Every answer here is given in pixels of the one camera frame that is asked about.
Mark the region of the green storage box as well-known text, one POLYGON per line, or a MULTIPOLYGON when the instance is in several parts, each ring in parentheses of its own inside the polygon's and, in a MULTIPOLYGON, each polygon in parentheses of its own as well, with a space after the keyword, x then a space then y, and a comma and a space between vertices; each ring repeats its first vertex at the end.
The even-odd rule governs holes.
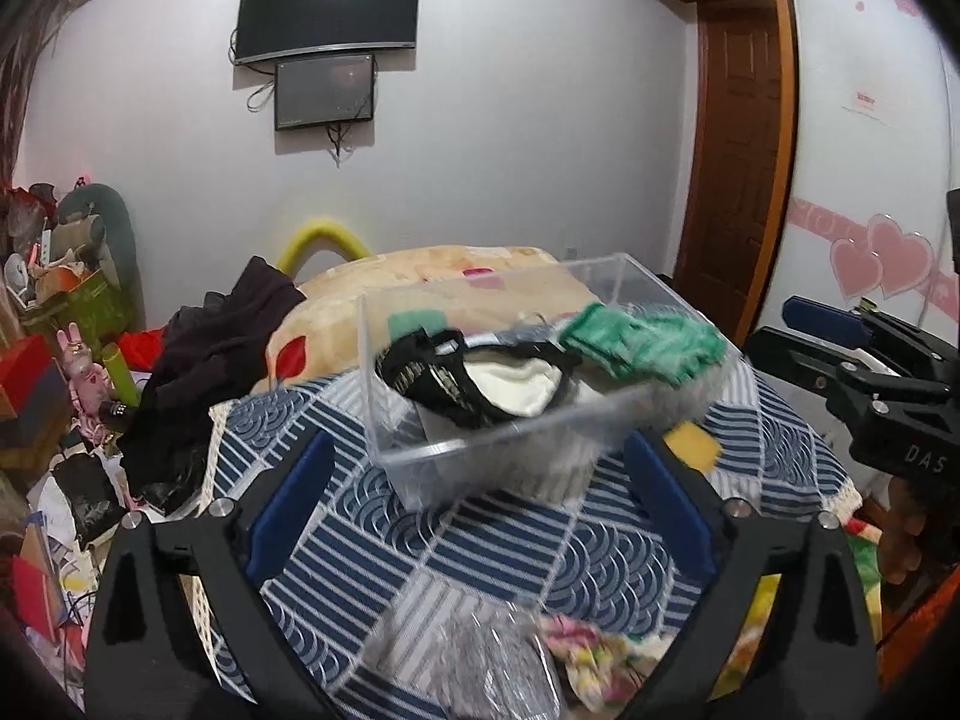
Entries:
POLYGON ((101 271, 94 271, 68 293, 59 293, 20 317, 28 335, 41 335, 55 351, 57 330, 67 330, 70 322, 80 328, 82 339, 95 355, 105 344, 127 332, 135 320, 133 302, 122 289, 106 280, 101 271))

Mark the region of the wooden door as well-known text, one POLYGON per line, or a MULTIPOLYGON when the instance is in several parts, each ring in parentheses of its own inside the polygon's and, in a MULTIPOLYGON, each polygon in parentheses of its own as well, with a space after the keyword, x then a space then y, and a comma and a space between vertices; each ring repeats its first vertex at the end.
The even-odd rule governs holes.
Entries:
POLYGON ((672 284, 729 340, 754 320, 781 133, 781 50, 773 0, 698 7, 692 176, 672 284))

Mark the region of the small black wall monitor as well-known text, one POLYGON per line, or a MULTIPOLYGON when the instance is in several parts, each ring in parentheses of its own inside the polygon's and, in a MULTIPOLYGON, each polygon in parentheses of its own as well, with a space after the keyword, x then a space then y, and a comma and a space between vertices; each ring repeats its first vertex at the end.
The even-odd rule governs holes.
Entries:
POLYGON ((376 57, 320 54, 275 68, 277 132, 368 122, 374 117, 376 57))

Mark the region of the beige floral blanket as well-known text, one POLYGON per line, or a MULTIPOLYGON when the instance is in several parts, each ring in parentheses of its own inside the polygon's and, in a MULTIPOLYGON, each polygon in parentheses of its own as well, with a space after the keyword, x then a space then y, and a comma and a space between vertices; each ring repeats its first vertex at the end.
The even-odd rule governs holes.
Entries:
POLYGON ((435 245, 342 263, 298 286, 304 301, 267 343, 267 374, 252 387, 304 382, 356 366, 359 330, 373 348, 391 341, 395 314, 434 310, 464 332, 550 320, 597 301, 582 281, 537 247, 435 245))

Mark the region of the yellow foam tube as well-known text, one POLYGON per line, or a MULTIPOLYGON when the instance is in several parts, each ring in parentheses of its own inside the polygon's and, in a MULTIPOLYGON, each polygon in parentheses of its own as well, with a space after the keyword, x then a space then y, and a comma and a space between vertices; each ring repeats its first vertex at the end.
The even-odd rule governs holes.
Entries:
POLYGON ((331 218, 313 218, 293 232, 275 262, 275 268, 287 277, 296 277, 301 267, 321 250, 340 255, 345 262, 371 255, 371 250, 348 227, 331 218))

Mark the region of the clear plastic storage box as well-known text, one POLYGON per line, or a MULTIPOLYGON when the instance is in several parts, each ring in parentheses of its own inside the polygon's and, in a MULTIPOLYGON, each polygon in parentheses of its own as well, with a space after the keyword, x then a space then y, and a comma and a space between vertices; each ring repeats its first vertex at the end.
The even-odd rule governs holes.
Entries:
POLYGON ((740 361, 626 254, 374 291, 358 333, 370 459, 409 511, 579 496, 633 429, 703 418, 740 361))

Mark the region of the grey green cushion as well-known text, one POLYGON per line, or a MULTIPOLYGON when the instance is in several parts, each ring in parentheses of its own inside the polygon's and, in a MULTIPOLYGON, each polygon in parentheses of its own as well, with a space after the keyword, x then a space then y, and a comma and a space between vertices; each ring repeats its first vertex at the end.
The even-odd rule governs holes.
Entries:
POLYGON ((145 327, 145 303, 137 260, 137 243, 127 203, 115 188, 106 184, 75 187, 57 206, 59 223, 75 223, 96 216, 99 229, 98 259, 104 276, 121 291, 132 307, 132 327, 145 327))

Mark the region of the yellow green sponge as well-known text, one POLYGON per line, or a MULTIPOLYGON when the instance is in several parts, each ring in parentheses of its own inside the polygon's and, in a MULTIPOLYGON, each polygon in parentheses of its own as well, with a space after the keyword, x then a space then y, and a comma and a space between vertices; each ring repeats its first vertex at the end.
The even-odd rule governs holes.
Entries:
POLYGON ((664 444, 686 466, 709 475, 721 456, 721 444, 703 427, 685 421, 664 434, 664 444))

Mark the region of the floral yellow cloth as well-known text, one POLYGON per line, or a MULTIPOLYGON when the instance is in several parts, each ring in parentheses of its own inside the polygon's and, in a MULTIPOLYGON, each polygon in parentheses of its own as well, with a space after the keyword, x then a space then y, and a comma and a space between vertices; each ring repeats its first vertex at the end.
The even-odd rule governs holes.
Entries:
POLYGON ((626 706, 674 644, 673 635, 605 632, 562 614, 540 616, 537 628, 574 702, 590 713, 626 706))

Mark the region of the black clothing pile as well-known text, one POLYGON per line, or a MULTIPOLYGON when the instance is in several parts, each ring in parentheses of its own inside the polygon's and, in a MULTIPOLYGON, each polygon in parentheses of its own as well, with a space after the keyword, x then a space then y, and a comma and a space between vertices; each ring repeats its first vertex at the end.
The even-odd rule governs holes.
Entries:
POLYGON ((163 512, 193 496, 205 475, 210 408, 249 394, 267 376, 265 348, 304 301, 285 273, 254 257, 226 294, 206 294, 167 322, 163 349, 117 447, 128 494, 163 512))

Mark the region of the pink rabbit toy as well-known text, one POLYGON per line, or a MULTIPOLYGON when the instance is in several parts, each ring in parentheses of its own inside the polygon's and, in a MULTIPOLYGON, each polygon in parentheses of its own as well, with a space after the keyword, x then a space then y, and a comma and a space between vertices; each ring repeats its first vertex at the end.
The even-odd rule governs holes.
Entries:
POLYGON ((94 360, 75 322, 57 330, 57 343, 80 427, 90 434, 96 434, 103 427, 99 410, 110 399, 110 378, 106 369, 94 360))

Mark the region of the blue patterned tablecloth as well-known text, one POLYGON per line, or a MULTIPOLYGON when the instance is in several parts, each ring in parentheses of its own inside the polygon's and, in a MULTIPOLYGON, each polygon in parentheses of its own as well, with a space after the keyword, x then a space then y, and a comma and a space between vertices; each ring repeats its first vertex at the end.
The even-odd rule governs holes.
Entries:
POLYGON ((613 452, 545 488, 409 512, 368 455, 356 372, 225 401, 210 418, 203 492, 212 499, 275 465, 308 427, 334 439, 331 483, 262 594, 348 717, 439 717, 438 632, 455 613, 514 603, 665 639, 700 598, 700 584, 675 566, 613 452))

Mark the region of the green knit glove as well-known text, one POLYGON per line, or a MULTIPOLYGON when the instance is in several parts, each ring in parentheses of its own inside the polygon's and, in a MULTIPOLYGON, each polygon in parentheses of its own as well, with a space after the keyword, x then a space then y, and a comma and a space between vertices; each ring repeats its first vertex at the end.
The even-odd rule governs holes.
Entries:
POLYGON ((716 327, 677 310, 628 314, 591 304, 558 335, 568 351, 600 367, 615 382, 658 380, 680 387, 719 366, 727 341, 716 327))

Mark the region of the black wall television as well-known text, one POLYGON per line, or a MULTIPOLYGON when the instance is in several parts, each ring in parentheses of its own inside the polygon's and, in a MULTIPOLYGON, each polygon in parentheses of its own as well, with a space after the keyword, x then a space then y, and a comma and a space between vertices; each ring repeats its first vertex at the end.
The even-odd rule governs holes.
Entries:
POLYGON ((359 49, 411 49, 418 0, 239 0, 235 60, 359 49))

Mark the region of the red box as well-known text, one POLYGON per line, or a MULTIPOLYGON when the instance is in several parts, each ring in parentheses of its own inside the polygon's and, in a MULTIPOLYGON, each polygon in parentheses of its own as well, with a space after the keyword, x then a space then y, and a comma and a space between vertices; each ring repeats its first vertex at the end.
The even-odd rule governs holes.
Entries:
POLYGON ((16 418, 32 389, 52 362, 50 349, 41 335, 29 335, 3 349, 0 358, 0 416, 16 418))

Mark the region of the green cylinder bottle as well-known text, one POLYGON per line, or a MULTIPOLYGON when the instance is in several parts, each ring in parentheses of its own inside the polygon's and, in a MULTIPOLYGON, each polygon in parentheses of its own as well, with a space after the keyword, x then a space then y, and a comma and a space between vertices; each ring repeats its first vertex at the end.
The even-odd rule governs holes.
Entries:
POLYGON ((124 355, 116 343, 109 343, 103 346, 101 353, 104 369, 110 380, 112 395, 116 400, 121 401, 130 408, 139 408, 140 406, 140 388, 128 369, 124 355))

